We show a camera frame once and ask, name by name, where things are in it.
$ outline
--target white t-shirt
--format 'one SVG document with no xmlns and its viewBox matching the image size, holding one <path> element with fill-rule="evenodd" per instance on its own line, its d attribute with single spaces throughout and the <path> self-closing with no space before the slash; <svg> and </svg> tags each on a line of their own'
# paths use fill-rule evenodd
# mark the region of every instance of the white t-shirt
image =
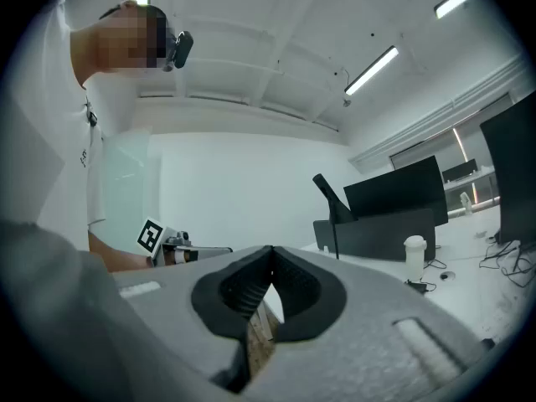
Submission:
<svg viewBox="0 0 536 402">
<path fill-rule="evenodd" d="M 88 250 L 88 224 L 103 220 L 101 129 L 91 129 L 86 95 L 70 59 L 64 0 L 33 20 L 12 57 L 4 91 L 11 198 L 4 217 L 32 220 Z"/>
</svg>

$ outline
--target neck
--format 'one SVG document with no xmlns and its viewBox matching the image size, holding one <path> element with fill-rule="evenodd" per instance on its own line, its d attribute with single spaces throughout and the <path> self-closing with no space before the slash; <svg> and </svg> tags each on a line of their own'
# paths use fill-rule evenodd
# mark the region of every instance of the neck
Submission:
<svg viewBox="0 0 536 402">
<path fill-rule="evenodd" d="M 93 26 L 71 31 L 70 61 L 80 86 L 99 71 L 98 35 Z"/>
</svg>

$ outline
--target white tumbler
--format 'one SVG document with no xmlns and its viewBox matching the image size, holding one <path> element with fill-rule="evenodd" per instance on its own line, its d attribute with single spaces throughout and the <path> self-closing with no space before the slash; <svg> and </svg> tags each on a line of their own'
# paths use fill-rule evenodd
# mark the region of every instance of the white tumbler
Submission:
<svg viewBox="0 0 536 402">
<path fill-rule="evenodd" d="M 419 281 L 425 271 L 426 241 L 420 235 L 412 235 L 404 245 L 408 280 Z"/>
</svg>

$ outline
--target black screen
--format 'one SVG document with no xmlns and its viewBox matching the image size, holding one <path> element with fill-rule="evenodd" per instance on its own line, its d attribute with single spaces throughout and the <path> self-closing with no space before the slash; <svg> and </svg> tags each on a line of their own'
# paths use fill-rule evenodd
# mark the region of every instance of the black screen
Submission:
<svg viewBox="0 0 536 402">
<path fill-rule="evenodd" d="M 464 178 L 469 176 L 473 171 L 477 171 L 477 161 L 474 159 L 464 162 L 463 164 L 456 165 L 455 167 L 449 168 L 443 172 L 443 180 L 445 183 L 449 181 L 458 180 L 459 178 Z"/>
<path fill-rule="evenodd" d="M 435 226 L 446 224 L 445 190 L 436 157 L 344 188 L 353 217 L 431 209 Z"/>
<path fill-rule="evenodd" d="M 483 122 L 501 196 L 501 242 L 536 240 L 536 94 Z"/>
</svg>

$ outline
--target black and white square marker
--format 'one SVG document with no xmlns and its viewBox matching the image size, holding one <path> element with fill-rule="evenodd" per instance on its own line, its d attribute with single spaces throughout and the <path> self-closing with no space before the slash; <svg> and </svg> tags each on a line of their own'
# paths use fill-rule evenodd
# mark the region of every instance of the black and white square marker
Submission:
<svg viewBox="0 0 536 402">
<path fill-rule="evenodd" d="M 153 257 L 160 245 L 160 239 L 164 233 L 164 226 L 155 219 L 147 218 L 143 225 L 142 232 L 137 238 L 137 244 Z"/>
</svg>

